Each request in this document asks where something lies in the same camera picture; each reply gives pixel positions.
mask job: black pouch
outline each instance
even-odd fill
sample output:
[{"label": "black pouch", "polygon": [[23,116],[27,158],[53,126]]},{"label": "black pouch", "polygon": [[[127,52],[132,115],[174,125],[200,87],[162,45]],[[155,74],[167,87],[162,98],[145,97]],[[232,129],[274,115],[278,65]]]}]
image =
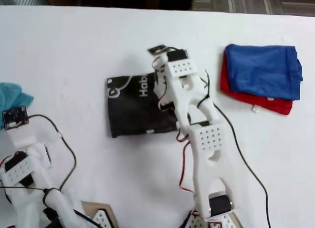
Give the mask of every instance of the black pouch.
[{"label": "black pouch", "polygon": [[108,116],[112,137],[176,130],[176,116],[158,108],[155,74],[107,79]]}]

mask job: black wire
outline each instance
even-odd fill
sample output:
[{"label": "black wire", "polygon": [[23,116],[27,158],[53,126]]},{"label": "black wire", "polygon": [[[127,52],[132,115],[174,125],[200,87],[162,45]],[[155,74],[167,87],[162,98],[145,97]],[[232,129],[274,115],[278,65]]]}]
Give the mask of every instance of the black wire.
[{"label": "black wire", "polygon": [[14,186],[0,186],[0,189],[30,189],[30,190],[41,190],[41,191],[44,191],[44,189],[40,189],[40,188],[33,188],[33,187],[14,187]]},{"label": "black wire", "polygon": [[215,105],[215,108],[221,113],[221,115],[226,119],[226,121],[228,122],[228,124],[230,125],[231,129],[232,129],[232,133],[233,133],[233,137],[234,137],[234,140],[235,140],[235,144],[236,144],[236,147],[237,147],[237,150],[238,152],[240,153],[240,156],[244,162],[244,164],[246,165],[246,167],[248,168],[248,170],[252,173],[252,175],[255,177],[255,179],[258,181],[258,183],[261,185],[261,187],[263,188],[264,192],[265,192],[265,195],[266,195],[266,216],[267,216],[267,222],[268,222],[268,227],[271,228],[271,225],[270,225],[270,220],[269,220],[269,208],[268,208],[268,192],[264,186],[264,184],[260,181],[260,179],[257,177],[257,175],[253,172],[253,170],[251,169],[251,167],[248,165],[247,161],[245,160],[244,156],[243,156],[243,153],[240,149],[240,146],[238,144],[238,141],[237,141],[237,138],[236,138],[236,133],[235,133],[235,130],[234,130],[234,127],[232,125],[232,123],[230,122],[229,118],[221,111],[221,109]]},{"label": "black wire", "polygon": [[[48,120],[55,128],[55,130],[60,133],[60,131],[58,130],[56,124],[47,116],[45,115],[41,115],[41,114],[35,114],[35,115],[31,115],[29,116],[29,119],[30,118],[33,118],[33,117],[43,117],[45,118],[46,120]],[[62,188],[64,187],[64,184],[67,182],[67,180],[70,178],[70,176],[72,175],[72,173],[74,172],[75,168],[77,167],[77,157],[75,156],[73,150],[70,148],[70,146],[68,145],[68,143],[66,142],[66,140],[64,139],[63,135],[61,134],[61,139],[64,143],[64,145],[67,147],[67,149],[70,151],[70,153],[73,155],[73,159],[74,159],[74,165],[73,165],[73,168],[72,170],[69,172],[69,174],[66,176],[66,178],[64,179],[64,181],[62,182],[62,184],[60,185],[60,188],[59,190],[62,190]]]},{"label": "black wire", "polygon": [[58,190],[58,191],[60,191],[59,189],[57,189],[57,188],[50,188],[50,189],[44,189],[44,196],[43,196],[43,204],[46,206],[46,207],[48,207],[47,206],[47,204],[46,204],[46,197],[47,197],[47,195],[50,193],[50,191],[52,191],[52,190]]},{"label": "black wire", "polygon": [[99,225],[98,223],[96,223],[95,221],[93,221],[91,218],[89,218],[88,216],[82,214],[81,212],[77,211],[74,209],[74,213],[77,214],[79,217],[83,218],[84,220],[90,222],[91,224],[93,224],[94,226],[98,227],[98,228],[103,228],[101,225]]},{"label": "black wire", "polygon": [[199,106],[201,105],[201,103],[206,100],[207,98],[210,97],[210,77],[208,72],[206,71],[207,74],[207,79],[208,79],[208,88],[207,88],[207,95],[197,104],[197,108],[199,108]]},{"label": "black wire", "polygon": [[205,87],[204,87],[204,88],[206,88],[206,87],[208,86],[207,81],[205,81],[205,80],[204,80],[203,78],[201,78],[201,77],[200,77],[200,79],[201,79],[202,82],[204,82],[204,83],[206,84]]}]

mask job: white tabletop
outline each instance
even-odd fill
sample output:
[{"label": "white tabletop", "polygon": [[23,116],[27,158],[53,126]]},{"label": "white tabletop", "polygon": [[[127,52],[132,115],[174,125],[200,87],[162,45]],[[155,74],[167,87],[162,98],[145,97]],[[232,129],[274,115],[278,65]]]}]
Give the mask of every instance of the white tabletop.
[{"label": "white tabletop", "polygon": [[[303,67],[301,100],[289,116],[251,106],[218,91],[221,54],[230,43],[295,45]],[[0,79],[35,97],[29,113],[51,117],[78,158],[66,184],[81,200],[109,203],[120,227],[176,228],[193,207],[178,187],[182,145],[175,132],[112,139],[106,115],[108,77],[151,72],[146,49],[185,48],[200,70],[208,69],[213,101],[230,117],[248,163],[269,192],[274,228],[314,227],[315,18],[211,12],[86,7],[0,7]],[[51,125],[33,119],[39,139]],[[266,228],[265,196],[227,132],[231,168],[237,171],[246,228]],[[8,154],[1,143],[0,158]],[[191,186],[187,150],[185,185]],[[60,182],[72,166],[61,142],[52,145],[52,173]],[[0,196],[0,221],[12,216]]]}]

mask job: red wire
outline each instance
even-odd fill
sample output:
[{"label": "red wire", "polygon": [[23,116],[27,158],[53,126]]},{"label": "red wire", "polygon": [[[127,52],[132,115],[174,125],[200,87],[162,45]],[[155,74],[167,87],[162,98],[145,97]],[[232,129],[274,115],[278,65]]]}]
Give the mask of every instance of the red wire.
[{"label": "red wire", "polygon": [[178,130],[178,134],[176,136],[176,140],[180,143],[184,142],[186,139],[188,139],[188,134],[186,134],[183,138],[178,138],[181,134],[181,129]]},{"label": "red wire", "polygon": [[182,189],[182,190],[185,190],[185,191],[188,191],[188,192],[192,192],[194,194],[194,191],[192,190],[189,190],[185,187],[182,187],[182,182],[183,182],[183,179],[184,179],[184,174],[185,174],[185,164],[186,164],[186,156],[185,156],[185,151],[186,151],[186,148],[187,146],[190,145],[190,141],[188,141],[186,143],[186,145],[183,147],[183,167],[182,167],[182,175],[181,175],[181,179],[179,181],[179,187]]}]

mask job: electrical wire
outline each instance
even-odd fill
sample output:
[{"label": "electrical wire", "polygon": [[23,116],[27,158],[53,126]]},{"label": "electrical wire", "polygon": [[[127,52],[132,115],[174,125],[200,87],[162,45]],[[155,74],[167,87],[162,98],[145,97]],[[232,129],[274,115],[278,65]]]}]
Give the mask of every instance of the electrical wire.
[{"label": "electrical wire", "polygon": [[99,225],[98,223],[96,223],[95,221],[93,221],[91,218],[89,218],[88,216],[82,214],[81,212],[77,211],[74,209],[74,213],[77,214],[79,217],[83,218],[84,220],[90,222],[91,224],[93,224],[94,226],[98,227],[98,228],[103,228],[101,225]]},{"label": "electrical wire", "polygon": [[44,189],[40,189],[40,188],[18,187],[18,186],[15,186],[15,187],[14,186],[0,186],[0,189],[29,189],[29,190],[41,190],[41,191],[44,191]]},{"label": "electrical wire", "polygon": [[183,138],[179,138],[179,135],[181,134],[181,129],[178,130],[178,134],[176,136],[176,140],[180,143],[184,142],[185,140],[188,139],[188,134],[186,134]]},{"label": "electrical wire", "polygon": [[70,176],[73,174],[75,168],[77,167],[77,158],[76,158],[76,156],[75,156],[73,150],[71,149],[71,147],[68,145],[68,143],[67,143],[66,140],[64,139],[62,133],[58,130],[56,124],[55,124],[49,117],[47,117],[47,116],[45,116],[45,115],[41,115],[41,114],[35,114],[35,115],[30,115],[30,116],[29,116],[29,119],[30,119],[30,118],[33,118],[33,117],[42,117],[42,118],[45,118],[46,120],[48,120],[48,121],[53,125],[53,127],[54,127],[55,130],[56,130],[56,132],[57,132],[57,133],[60,133],[61,139],[62,139],[64,145],[67,147],[67,149],[70,151],[70,153],[71,153],[72,156],[73,156],[74,165],[73,165],[71,171],[69,172],[69,174],[66,176],[66,178],[63,180],[62,184],[61,184],[60,187],[59,187],[59,190],[62,190],[63,187],[64,187],[64,185],[65,185],[65,183],[67,182],[67,180],[70,178]]},{"label": "electrical wire", "polygon": [[210,97],[210,77],[207,71],[206,71],[206,74],[207,74],[207,79],[208,79],[207,95],[197,104],[197,108],[199,108],[199,106],[204,100]]},{"label": "electrical wire", "polygon": [[166,91],[167,91],[167,82],[166,82],[165,76],[164,76],[164,81],[165,81],[165,91],[164,91],[163,95],[159,98],[159,100],[158,100],[158,102],[157,102],[157,107],[158,107],[159,110],[161,110],[161,111],[166,111],[166,110],[169,109],[169,108],[167,108],[167,109],[161,109],[161,102],[162,102],[162,99],[163,99],[163,97],[165,96]]},{"label": "electrical wire", "polygon": [[230,125],[232,133],[233,133],[234,141],[235,141],[235,144],[236,144],[236,147],[237,147],[237,150],[238,150],[238,152],[239,152],[239,154],[240,154],[244,164],[246,165],[248,170],[252,173],[252,175],[255,177],[255,179],[258,181],[258,183],[261,185],[261,187],[263,188],[263,190],[265,192],[265,195],[266,195],[266,217],[267,217],[268,227],[271,228],[270,219],[269,219],[269,208],[268,208],[268,192],[267,192],[264,184],[261,182],[261,180],[258,178],[258,176],[254,173],[252,168],[249,166],[249,164],[245,160],[244,155],[243,155],[243,153],[242,153],[242,151],[240,149],[240,146],[238,144],[238,141],[237,141],[237,138],[236,138],[236,133],[235,133],[235,130],[234,130],[234,127],[233,127],[231,121],[229,120],[229,118],[222,112],[222,110],[217,105],[214,104],[214,106],[219,111],[219,113],[226,119],[228,124]]},{"label": "electrical wire", "polygon": [[179,181],[179,187],[184,190],[184,191],[188,191],[188,192],[191,192],[193,194],[195,194],[194,191],[190,190],[190,189],[187,189],[185,187],[182,186],[182,182],[183,182],[183,179],[184,179],[184,174],[185,174],[185,164],[186,164],[186,156],[185,156],[185,152],[186,152],[186,148],[188,147],[188,145],[190,145],[190,141],[188,141],[185,146],[183,147],[183,167],[182,167],[182,175],[181,175],[181,179]]}]

